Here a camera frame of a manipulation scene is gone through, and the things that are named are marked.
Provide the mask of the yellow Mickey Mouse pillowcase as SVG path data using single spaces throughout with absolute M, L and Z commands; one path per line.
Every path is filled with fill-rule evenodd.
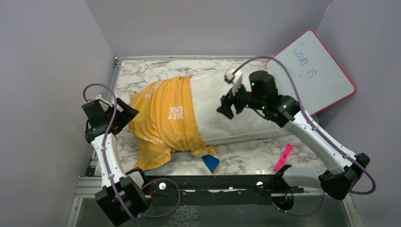
M 174 152 L 190 152 L 217 173 L 216 149 L 204 142 L 198 130 L 190 78 L 156 81 L 132 93 L 130 106 L 139 112 L 128 126 L 139 147 L 136 167 L 155 169 L 169 162 Z

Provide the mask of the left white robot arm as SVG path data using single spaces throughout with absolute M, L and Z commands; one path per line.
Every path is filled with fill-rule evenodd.
M 85 139 L 96 152 L 101 170 L 101 190 L 95 200 L 118 227 L 146 211 L 150 203 L 144 194 L 149 183 L 144 172 L 135 168 L 133 177 L 126 175 L 117 151 L 117 134 L 139 112 L 120 98 L 116 101 L 121 111 L 102 99 L 88 101 L 82 109 L 88 117 Z

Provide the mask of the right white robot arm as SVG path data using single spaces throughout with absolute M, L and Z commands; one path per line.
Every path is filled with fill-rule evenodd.
M 250 74 L 251 90 L 242 84 L 242 75 L 227 71 L 224 81 L 231 84 L 226 95 L 220 99 L 217 112 L 229 119 L 245 108 L 261 111 L 261 117 L 276 123 L 300 139 L 325 164 L 324 168 L 282 167 L 273 179 L 273 187 L 285 192 L 290 187 L 306 186 L 322 189 L 334 199 L 342 200 L 351 192 L 363 175 L 370 158 L 340 145 L 331 135 L 319 128 L 311 116 L 300 108 L 291 96 L 280 95 L 274 77 L 260 70 Z

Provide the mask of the pink framed whiteboard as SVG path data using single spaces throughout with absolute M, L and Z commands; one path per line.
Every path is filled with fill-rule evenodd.
M 353 95 L 357 88 L 315 31 L 308 30 L 274 57 L 265 67 L 274 76 L 281 95 L 301 100 L 309 114 L 316 114 Z

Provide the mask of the pink marker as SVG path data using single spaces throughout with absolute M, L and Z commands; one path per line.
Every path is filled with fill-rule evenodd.
M 289 157 L 292 149 L 293 149 L 293 145 L 287 144 L 287 146 L 285 147 L 284 151 L 282 152 L 280 158 L 278 159 L 278 161 L 274 167 L 274 171 L 278 172 L 285 165 L 287 158 Z

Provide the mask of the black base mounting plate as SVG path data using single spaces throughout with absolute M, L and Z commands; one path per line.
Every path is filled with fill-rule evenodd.
M 283 200 L 292 193 L 303 193 L 290 187 L 279 175 L 149 175 L 152 182 L 144 190 L 154 206 L 272 205 L 273 197 Z

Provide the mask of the aluminium table frame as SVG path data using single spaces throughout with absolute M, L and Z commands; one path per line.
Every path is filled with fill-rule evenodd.
M 146 194 L 153 182 L 145 171 L 167 163 L 171 153 L 188 151 L 202 158 L 209 171 L 219 165 L 214 146 L 201 134 L 199 117 L 208 119 L 211 129 L 214 117 L 233 122 L 235 114 L 250 109 L 264 122 L 286 129 L 306 144 L 325 164 L 324 169 L 301 169 L 290 165 L 278 171 L 286 187 L 320 188 L 334 199 L 342 200 L 366 174 L 370 158 L 341 146 L 316 125 L 305 110 L 298 89 L 287 67 L 269 57 L 285 73 L 294 96 L 277 87 L 278 76 L 257 70 L 243 84 L 241 67 L 227 70 L 224 83 L 231 87 L 226 94 L 213 96 L 210 84 L 199 85 L 195 76 L 161 80 L 135 93 L 130 104 L 115 97 L 113 104 L 102 99 L 86 100 L 82 106 L 87 115 L 85 139 L 97 153 L 101 164 L 101 190 L 95 194 L 97 204 L 116 226 L 132 220 L 150 208 Z

